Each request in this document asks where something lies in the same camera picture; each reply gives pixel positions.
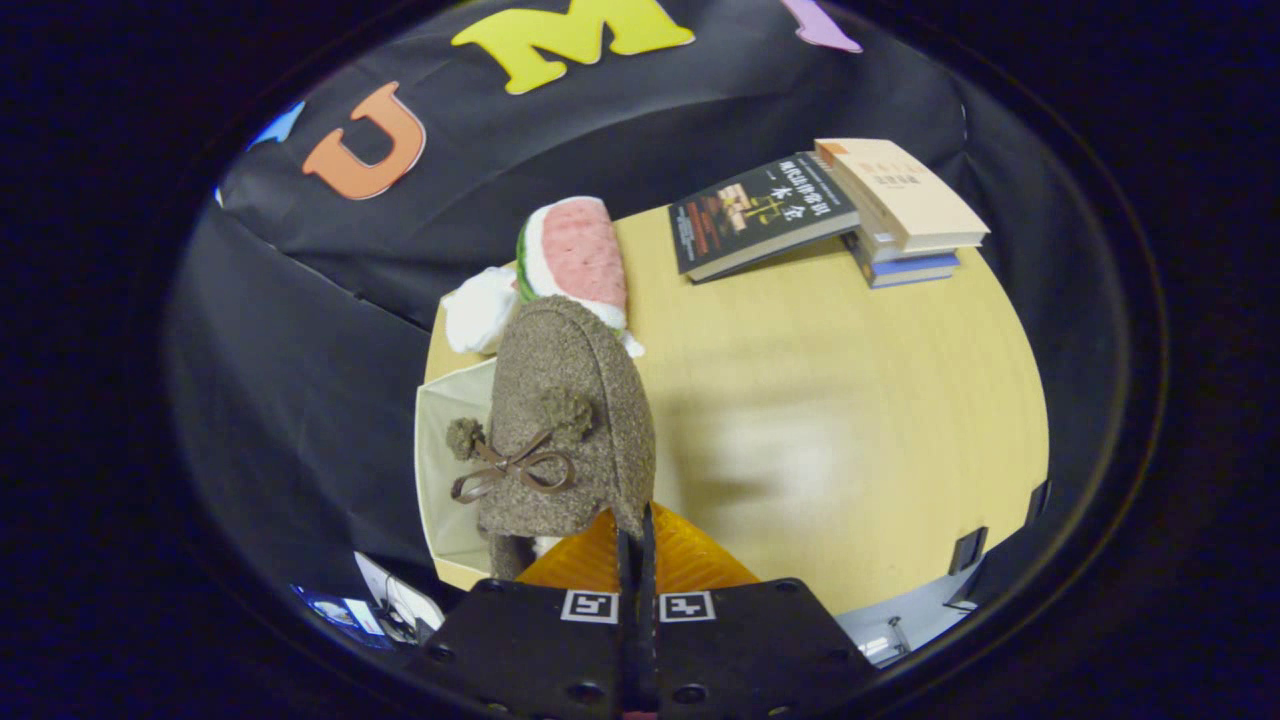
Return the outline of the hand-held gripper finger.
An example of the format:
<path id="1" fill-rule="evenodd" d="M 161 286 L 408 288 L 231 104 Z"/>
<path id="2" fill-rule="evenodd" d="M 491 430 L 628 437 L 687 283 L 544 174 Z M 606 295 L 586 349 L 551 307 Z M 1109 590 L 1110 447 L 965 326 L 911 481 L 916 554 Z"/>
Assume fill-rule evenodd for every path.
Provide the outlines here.
<path id="1" fill-rule="evenodd" d="M 467 717 L 622 719 L 641 707 L 641 544 L 614 534 L 616 592 L 484 579 L 415 660 Z"/>
<path id="2" fill-rule="evenodd" d="M 841 714 L 877 676 L 797 578 L 660 593 L 653 510 L 640 543 L 640 711 L 654 719 Z"/>

